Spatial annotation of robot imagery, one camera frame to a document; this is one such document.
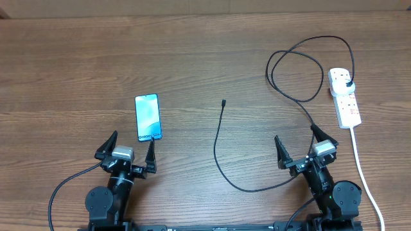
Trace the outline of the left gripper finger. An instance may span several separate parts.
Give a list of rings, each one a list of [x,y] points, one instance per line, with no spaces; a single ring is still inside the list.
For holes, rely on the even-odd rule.
[[[118,132],[115,130],[112,135],[96,150],[94,158],[103,160],[104,158],[111,156],[114,148],[116,147],[116,141]]]
[[[152,138],[148,147],[148,152],[145,158],[146,172],[155,174],[157,172],[157,164],[155,159],[155,139]]]

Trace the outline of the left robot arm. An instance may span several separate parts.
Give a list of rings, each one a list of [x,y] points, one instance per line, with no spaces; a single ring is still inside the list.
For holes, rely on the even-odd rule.
[[[150,141],[145,158],[146,165],[134,164],[134,149],[118,146],[117,131],[96,150],[94,158],[101,161],[99,166],[110,178],[106,186],[91,189],[85,198],[85,208],[89,212],[88,230],[137,230],[137,225],[125,217],[134,180],[146,179],[147,174],[157,172],[155,140]]]

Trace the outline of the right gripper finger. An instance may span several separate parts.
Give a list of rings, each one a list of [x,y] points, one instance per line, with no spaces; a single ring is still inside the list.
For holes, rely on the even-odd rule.
[[[293,162],[283,143],[280,141],[279,136],[274,137],[275,147],[277,150],[277,163],[279,169],[287,169],[287,165]]]
[[[335,147],[338,146],[338,141],[329,136],[327,133],[323,132],[315,123],[312,123],[310,126],[317,142],[322,142],[329,140]]]

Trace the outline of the blue Galaxy smartphone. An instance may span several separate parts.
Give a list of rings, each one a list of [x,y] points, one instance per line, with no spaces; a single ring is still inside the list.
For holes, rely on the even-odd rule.
[[[159,98],[157,94],[135,97],[137,139],[139,142],[162,139]]]

